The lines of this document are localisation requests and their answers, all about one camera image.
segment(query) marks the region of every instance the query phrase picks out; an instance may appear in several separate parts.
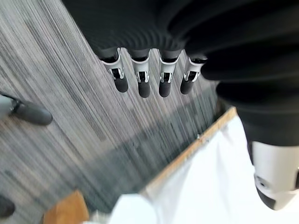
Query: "floor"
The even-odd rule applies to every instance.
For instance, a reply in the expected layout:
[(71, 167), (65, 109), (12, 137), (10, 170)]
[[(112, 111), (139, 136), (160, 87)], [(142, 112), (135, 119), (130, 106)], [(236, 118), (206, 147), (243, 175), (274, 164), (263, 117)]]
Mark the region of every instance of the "floor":
[(0, 194), (16, 203), (6, 224), (36, 224), (74, 189), (90, 210), (109, 212), (137, 192), (220, 115), (215, 83), (199, 78), (158, 94), (158, 53), (150, 53), (151, 95), (138, 95), (125, 49), (129, 90), (121, 94), (59, 0), (0, 1), (0, 90), (45, 106), (47, 127), (0, 121)]

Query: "black fingertip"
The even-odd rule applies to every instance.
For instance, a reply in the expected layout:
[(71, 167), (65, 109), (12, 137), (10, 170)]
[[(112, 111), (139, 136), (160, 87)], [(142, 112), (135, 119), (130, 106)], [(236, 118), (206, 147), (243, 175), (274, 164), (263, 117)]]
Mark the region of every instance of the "black fingertip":
[(8, 218), (13, 215), (15, 211), (15, 205), (8, 198), (0, 196), (0, 219)]
[(167, 97), (170, 93), (171, 83), (168, 82), (160, 82), (159, 85), (159, 94), (161, 97)]
[(139, 95), (142, 98), (147, 98), (150, 95), (150, 84), (147, 82), (141, 82), (138, 83), (138, 91), (139, 91)]
[(185, 81), (183, 79), (182, 83), (181, 83), (181, 88), (180, 88), (181, 93), (184, 94), (184, 95), (188, 94), (191, 91), (191, 89), (193, 87), (193, 84), (194, 84), (194, 82), (192, 82), (192, 81)]
[(28, 101), (21, 102), (14, 110), (13, 115), (35, 125), (46, 126), (52, 120), (52, 114), (45, 108)]
[(119, 92), (126, 92), (128, 91), (128, 82), (126, 76), (123, 77), (123, 79), (117, 78), (114, 80), (114, 84), (116, 89)]

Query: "robotic hand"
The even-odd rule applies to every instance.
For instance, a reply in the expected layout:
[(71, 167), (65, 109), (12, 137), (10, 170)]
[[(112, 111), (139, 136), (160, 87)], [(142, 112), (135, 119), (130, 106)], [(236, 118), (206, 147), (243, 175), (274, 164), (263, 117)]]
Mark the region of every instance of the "robotic hand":
[(284, 207), (299, 187), (299, 3), (292, 0), (63, 0), (120, 92), (118, 48), (131, 55), (141, 97), (150, 95), (149, 50), (160, 52), (167, 97), (181, 50), (190, 57), (181, 92), (199, 73), (242, 120), (261, 199)]

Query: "robotic finger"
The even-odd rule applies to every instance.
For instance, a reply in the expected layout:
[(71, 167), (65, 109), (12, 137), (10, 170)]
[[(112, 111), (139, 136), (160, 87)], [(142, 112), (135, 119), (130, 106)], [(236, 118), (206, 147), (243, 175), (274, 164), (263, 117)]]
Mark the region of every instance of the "robotic finger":
[(160, 84), (159, 94), (161, 97), (167, 97), (171, 89), (171, 81), (176, 68), (179, 54), (177, 51), (160, 51)]

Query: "white fabric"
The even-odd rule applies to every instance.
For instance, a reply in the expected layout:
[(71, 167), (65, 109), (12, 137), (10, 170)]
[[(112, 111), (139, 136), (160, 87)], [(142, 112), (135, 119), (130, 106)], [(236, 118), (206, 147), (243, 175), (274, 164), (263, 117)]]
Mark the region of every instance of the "white fabric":
[[(283, 210), (272, 211), (260, 200), (253, 174), (242, 123), (236, 117), (202, 146), (156, 193), (150, 195), (158, 223), (298, 223), (299, 198), (296, 197)], [(139, 224), (147, 223), (149, 219), (155, 220), (155, 214), (149, 206), (142, 207), (133, 201), (126, 203), (131, 209), (118, 209), (120, 221), (111, 224)], [(133, 222), (130, 218), (140, 217), (140, 214), (144, 216), (143, 221)]]

